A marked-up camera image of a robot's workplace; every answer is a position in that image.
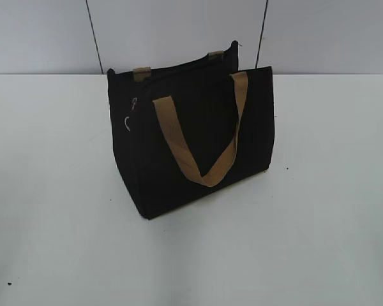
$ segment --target tan strap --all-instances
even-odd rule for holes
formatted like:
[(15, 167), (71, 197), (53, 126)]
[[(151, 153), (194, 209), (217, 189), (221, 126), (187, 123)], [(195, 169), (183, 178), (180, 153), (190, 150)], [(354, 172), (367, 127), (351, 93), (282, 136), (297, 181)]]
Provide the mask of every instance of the tan strap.
[(167, 96), (153, 100), (161, 131), (180, 170), (187, 179), (208, 187), (213, 187), (222, 181), (231, 169), (237, 156), (238, 132), (247, 97), (248, 77), (246, 72), (234, 73), (231, 77), (234, 80), (234, 92), (238, 110), (236, 132), (227, 148), (203, 177), (184, 139), (172, 97)]
[(152, 76), (152, 69), (150, 67), (136, 68), (133, 71), (133, 80), (135, 82), (143, 82), (145, 78)]
[(209, 59), (214, 59), (217, 56), (223, 56), (224, 55), (224, 51), (209, 52), (207, 55), (209, 56)]

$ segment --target white wall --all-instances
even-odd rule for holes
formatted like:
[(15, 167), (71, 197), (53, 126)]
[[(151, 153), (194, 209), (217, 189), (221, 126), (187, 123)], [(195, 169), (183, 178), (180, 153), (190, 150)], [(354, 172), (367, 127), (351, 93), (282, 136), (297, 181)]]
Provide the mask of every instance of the white wall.
[(100, 73), (85, 1), (0, 0), (0, 73)]
[[(227, 48), (255, 64), (265, 0), (89, 0), (106, 71)], [(260, 65), (383, 73), (383, 0), (269, 0)], [(0, 73), (100, 73), (85, 0), (0, 0)]]
[(269, 0), (264, 37), (277, 73), (383, 73), (383, 0)]
[(89, 0), (104, 68), (171, 66), (232, 40), (241, 68), (253, 68), (264, 0)]

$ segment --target fabric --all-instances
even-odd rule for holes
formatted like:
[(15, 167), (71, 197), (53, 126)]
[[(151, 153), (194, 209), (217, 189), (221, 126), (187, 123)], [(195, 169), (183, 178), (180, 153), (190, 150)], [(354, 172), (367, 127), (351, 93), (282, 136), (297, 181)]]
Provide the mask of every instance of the fabric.
[[(108, 72), (114, 156), (143, 217), (152, 219), (268, 169), (274, 143), (272, 70), (244, 72), (248, 88), (239, 122), (232, 76), (236, 44), (220, 56), (152, 69), (143, 82), (135, 82), (132, 72)], [(234, 164), (213, 187), (187, 179), (170, 150), (153, 103), (168, 96), (201, 176), (232, 143), (240, 123)]]

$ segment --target insulated lunch bag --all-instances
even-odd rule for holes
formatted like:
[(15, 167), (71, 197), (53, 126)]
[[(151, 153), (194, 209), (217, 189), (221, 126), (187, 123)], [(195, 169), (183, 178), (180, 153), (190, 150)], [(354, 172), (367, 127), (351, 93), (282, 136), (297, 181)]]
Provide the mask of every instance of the insulated lunch bag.
[(272, 69), (238, 71), (237, 47), (171, 68), (108, 70), (114, 157), (143, 217), (268, 169)]

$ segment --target black tote bag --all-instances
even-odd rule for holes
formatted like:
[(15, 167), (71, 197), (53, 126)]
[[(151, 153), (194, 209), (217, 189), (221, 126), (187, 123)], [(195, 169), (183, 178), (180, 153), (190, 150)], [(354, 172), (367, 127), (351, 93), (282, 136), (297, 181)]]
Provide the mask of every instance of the black tote bag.
[(110, 107), (117, 165), (147, 219), (269, 167), (272, 70), (231, 73), (221, 56), (217, 60), (144, 83), (130, 108), (129, 129), (124, 114)]
[(143, 88), (155, 80), (165, 77), (166, 80), (179, 78), (179, 74), (193, 74), (198, 69), (215, 67), (225, 73), (238, 70), (238, 42), (233, 41), (226, 51), (211, 52), (204, 57), (168, 68), (141, 68), (126, 73), (115, 73), (113, 69), (107, 71), (110, 120), (114, 157), (118, 170), (131, 197), (135, 200), (136, 181), (131, 163), (131, 124), (136, 112), (137, 96)]

